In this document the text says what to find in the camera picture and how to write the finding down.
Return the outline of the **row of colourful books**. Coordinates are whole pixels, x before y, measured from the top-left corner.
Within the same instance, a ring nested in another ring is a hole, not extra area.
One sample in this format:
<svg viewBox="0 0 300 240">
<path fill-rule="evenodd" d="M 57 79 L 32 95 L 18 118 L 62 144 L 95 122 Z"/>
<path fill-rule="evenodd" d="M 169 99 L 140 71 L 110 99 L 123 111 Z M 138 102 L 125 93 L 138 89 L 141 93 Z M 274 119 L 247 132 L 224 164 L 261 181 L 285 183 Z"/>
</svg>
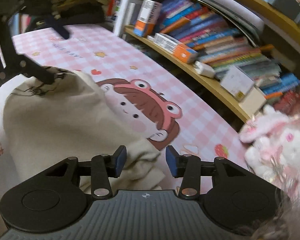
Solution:
<svg viewBox="0 0 300 240">
<path fill-rule="evenodd" d="M 255 81 L 266 95 L 296 89 L 300 80 L 284 72 L 273 57 L 270 46 L 254 45 L 248 35 L 216 11 L 190 0 L 164 0 L 154 27 L 198 53 L 196 61 L 213 68 L 221 81 L 236 66 Z"/>
</svg>

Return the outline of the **red book box set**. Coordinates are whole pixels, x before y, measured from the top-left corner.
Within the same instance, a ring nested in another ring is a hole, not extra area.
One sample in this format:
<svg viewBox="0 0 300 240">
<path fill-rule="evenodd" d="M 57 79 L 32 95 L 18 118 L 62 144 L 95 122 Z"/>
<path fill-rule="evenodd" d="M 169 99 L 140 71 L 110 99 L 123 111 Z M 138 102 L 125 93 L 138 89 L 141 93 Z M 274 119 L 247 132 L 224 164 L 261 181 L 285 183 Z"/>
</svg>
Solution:
<svg viewBox="0 0 300 240">
<path fill-rule="evenodd" d="M 273 104 L 273 107 L 286 115 L 300 114 L 300 88 L 286 92 L 278 102 Z"/>
</svg>

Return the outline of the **white power adapter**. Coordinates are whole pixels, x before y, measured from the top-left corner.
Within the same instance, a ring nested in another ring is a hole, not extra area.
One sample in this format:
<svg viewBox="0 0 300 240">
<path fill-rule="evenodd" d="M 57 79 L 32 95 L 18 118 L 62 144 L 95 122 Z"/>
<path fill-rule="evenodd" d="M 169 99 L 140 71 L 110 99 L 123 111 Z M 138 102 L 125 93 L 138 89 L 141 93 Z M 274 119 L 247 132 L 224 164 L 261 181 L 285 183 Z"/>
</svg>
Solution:
<svg viewBox="0 0 300 240">
<path fill-rule="evenodd" d="M 201 76 L 205 76 L 208 78 L 213 79 L 215 77 L 215 71 L 213 68 L 205 63 L 201 63 L 199 61 L 196 61 L 193 65 L 194 70 L 196 71 L 197 74 Z"/>
</svg>

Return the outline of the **small beige box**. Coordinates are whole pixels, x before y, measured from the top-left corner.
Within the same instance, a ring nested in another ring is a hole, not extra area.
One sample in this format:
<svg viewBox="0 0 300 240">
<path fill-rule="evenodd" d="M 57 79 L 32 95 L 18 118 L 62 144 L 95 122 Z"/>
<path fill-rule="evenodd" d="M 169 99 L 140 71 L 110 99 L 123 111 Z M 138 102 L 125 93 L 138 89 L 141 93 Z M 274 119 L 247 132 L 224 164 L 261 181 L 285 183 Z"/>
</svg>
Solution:
<svg viewBox="0 0 300 240">
<path fill-rule="evenodd" d="M 249 117 L 252 117 L 258 113 L 266 101 L 265 94 L 259 88 L 253 87 L 245 96 L 245 98 L 239 103 L 239 107 Z"/>
</svg>

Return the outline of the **pink checkered table mat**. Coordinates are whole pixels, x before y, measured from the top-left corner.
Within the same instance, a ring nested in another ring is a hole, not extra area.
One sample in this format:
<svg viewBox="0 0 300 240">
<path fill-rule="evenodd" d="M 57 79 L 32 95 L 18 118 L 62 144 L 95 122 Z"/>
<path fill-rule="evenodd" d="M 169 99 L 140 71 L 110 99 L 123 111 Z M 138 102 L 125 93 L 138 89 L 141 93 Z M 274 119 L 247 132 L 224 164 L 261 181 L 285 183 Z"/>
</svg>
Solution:
<svg viewBox="0 0 300 240">
<path fill-rule="evenodd" d="M 170 175 L 166 146 L 203 160 L 225 157 L 245 166 L 245 146 L 237 132 L 208 103 L 203 87 L 194 93 L 162 66 L 97 25 L 73 25 L 72 38 L 63 40 L 51 29 L 17 35 L 17 51 L 45 66 L 88 74 L 100 87 L 107 106 L 134 132 L 159 152 L 155 165 L 164 173 L 159 189 L 175 189 L 180 181 Z M 3 111 L 12 90 L 26 81 L 18 76 L 0 87 L 0 199 L 21 183 L 10 155 Z M 6 230 L 0 217 L 0 234 Z"/>
</svg>

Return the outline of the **pink white plush bunny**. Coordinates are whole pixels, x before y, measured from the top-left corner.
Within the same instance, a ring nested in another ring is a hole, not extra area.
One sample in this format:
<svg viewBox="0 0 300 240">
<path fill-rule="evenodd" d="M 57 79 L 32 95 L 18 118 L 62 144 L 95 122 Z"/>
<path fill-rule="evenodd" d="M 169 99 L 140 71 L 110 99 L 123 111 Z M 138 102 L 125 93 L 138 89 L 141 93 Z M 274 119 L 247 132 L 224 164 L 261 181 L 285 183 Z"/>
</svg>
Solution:
<svg viewBox="0 0 300 240">
<path fill-rule="evenodd" d="M 239 132 L 241 142 L 250 144 L 244 158 L 257 176 L 300 196 L 300 114 L 288 116 L 266 105 Z"/>
</svg>

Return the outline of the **white tablet on books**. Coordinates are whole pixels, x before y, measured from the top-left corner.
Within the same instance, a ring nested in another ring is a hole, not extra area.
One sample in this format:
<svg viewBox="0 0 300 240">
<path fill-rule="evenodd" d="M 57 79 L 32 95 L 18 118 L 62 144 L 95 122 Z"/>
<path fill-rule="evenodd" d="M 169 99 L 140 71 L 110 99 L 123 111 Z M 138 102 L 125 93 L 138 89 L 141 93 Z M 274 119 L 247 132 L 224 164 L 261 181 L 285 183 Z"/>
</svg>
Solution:
<svg viewBox="0 0 300 240">
<path fill-rule="evenodd" d="M 264 22 L 256 14 L 234 0 L 208 0 L 250 23 L 259 33 L 264 30 Z"/>
</svg>

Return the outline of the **tall white orange box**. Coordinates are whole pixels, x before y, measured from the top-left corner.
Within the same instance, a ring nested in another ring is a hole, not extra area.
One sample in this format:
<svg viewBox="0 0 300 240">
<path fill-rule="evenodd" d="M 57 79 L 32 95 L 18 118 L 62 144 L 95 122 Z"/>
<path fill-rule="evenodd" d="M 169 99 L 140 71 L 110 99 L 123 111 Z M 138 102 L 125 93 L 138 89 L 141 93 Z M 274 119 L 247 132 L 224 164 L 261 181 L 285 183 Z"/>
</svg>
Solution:
<svg viewBox="0 0 300 240">
<path fill-rule="evenodd" d="M 162 4 L 159 2 L 143 0 L 134 26 L 134 34 L 139 37 L 151 35 L 160 15 L 161 8 Z"/>
</svg>

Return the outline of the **white cube box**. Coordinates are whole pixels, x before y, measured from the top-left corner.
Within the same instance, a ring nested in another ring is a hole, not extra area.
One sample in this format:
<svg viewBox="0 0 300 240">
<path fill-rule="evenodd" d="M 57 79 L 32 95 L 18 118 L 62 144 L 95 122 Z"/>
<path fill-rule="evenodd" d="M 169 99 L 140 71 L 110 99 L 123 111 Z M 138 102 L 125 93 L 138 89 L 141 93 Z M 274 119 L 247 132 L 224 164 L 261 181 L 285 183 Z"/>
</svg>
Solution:
<svg viewBox="0 0 300 240">
<path fill-rule="evenodd" d="M 240 68 L 230 67 L 221 80 L 221 87 L 229 92 L 238 102 L 242 101 L 254 86 L 255 81 Z"/>
</svg>

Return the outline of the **flat white orange box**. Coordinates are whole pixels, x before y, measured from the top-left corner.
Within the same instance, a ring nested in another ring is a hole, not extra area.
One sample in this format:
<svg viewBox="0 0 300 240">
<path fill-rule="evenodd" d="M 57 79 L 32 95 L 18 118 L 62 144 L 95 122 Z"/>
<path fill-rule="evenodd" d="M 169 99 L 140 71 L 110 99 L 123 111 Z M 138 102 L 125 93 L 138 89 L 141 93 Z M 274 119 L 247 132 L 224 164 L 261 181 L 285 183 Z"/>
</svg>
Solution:
<svg viewBox="0 0 300 240">
<path fill-rule="evenodd" d="M 167 34 L 156 33 L 154 43 L 183 63 L 191 64 L 198 57 L 195 50 Z"/>
</svg>

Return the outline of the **beige t-shirt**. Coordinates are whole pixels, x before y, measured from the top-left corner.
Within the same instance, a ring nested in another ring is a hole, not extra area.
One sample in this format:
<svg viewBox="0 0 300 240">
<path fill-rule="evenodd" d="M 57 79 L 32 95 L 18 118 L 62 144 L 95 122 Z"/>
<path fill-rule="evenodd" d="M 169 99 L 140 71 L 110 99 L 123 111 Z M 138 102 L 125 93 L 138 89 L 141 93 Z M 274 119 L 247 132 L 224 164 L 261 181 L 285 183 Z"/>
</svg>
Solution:
<svg viewBox="0 0 300 240">
<path fill-rule="evenodd" d="M 90 161 L 123 145 L 127 160 L 113 190 L 157 190 L 164 173 L 160 152 L 107 106 L 103 90 L 82 72 L 50 67 L 54 82 L 32 77 L 7 97 L 3 125 L 21 181 L 68 157 Z"/>
</svg>

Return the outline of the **wooden white bookshelf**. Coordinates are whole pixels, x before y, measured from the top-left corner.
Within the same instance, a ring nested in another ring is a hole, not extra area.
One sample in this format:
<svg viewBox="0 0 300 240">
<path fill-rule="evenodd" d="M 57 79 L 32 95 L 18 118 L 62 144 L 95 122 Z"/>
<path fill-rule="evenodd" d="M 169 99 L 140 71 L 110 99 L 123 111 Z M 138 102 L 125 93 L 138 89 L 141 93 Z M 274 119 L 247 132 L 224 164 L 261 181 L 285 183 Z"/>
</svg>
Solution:
<svg viewBox="0 0 300 240">
<path fill-rule="evenodd" d="M 129 35 L 192 76 L 239 119 L 262 104 L 221 86 L 239 67 L 258 89 L 300 80 L 300 26 L 262 0 L 120 0 L 117 36 Z"/>
</svg>

